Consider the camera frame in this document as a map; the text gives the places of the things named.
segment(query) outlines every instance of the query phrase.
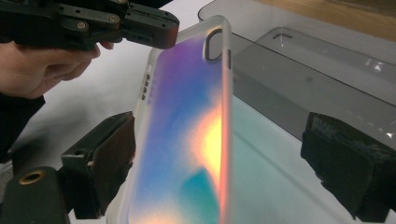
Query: holographic phone back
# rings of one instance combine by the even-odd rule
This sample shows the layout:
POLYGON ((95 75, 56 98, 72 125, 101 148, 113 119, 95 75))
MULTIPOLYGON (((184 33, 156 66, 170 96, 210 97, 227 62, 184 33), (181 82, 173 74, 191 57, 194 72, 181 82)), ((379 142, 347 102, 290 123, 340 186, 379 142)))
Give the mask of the holographic phone back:
POLYGON ((150 53, 120 223, 228 222, 229 35, 228 22, 214 17, 181 32, 173 48, 150 53))

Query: bolt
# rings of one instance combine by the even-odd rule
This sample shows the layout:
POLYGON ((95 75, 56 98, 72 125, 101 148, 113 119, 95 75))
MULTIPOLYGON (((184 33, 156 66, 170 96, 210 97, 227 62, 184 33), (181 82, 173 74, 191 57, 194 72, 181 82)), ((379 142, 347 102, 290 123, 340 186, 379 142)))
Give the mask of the bolt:
POLYGON ((117 16, 110 16, 109 17, 110 21, 118 21, 119 18, 117 16))
POLYGON ((77 24, 77 28, 80 29, 80 30, 85 29, 85 23, 84 22, 79 22, 77 24))

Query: black mechanical part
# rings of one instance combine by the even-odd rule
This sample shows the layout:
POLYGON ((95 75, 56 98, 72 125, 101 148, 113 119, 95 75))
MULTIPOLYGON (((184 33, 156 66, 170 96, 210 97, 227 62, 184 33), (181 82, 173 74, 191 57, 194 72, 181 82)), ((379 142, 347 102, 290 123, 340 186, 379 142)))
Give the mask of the black mechanical part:
POLYGON ((168 49, 178 25, 171 13, 128 0, 0 0, 1 43, 89 50, 100 41, 126 38, 168 49))
POLYGON ((125 181, 135 154, 134 117, 126 112, 102 121, 66 150, 56 172, 39 167, 7 185, 2 224, 64 224, 103 216, 125 181))
POLYGON ((363 222, 396 209, 396 151, 339 119, 311 113, 301 157, 322 186, 363 222))

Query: human hand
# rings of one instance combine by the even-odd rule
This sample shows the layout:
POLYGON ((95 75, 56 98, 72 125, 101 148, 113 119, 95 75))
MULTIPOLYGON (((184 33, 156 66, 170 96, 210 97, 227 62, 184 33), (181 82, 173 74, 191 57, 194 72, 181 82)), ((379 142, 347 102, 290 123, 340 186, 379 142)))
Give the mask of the human hand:
MULTIPOLYGON (((113 44, 103 42, 105 49, 113 44)), ((79 77, 99 57, 97 46, 90 51, 36 49, 13 42, 0 44, 0 93, 35 99, 61 81, 79 77)))

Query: wooden surface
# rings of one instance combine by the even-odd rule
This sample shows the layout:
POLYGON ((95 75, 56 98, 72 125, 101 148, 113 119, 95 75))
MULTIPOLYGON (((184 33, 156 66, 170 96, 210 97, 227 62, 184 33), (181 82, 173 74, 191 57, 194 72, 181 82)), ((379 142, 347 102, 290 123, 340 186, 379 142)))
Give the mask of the wooden surface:
POLYGON ((396 17, 329 0, 257 0, 302 16, 396 42, 396 17))

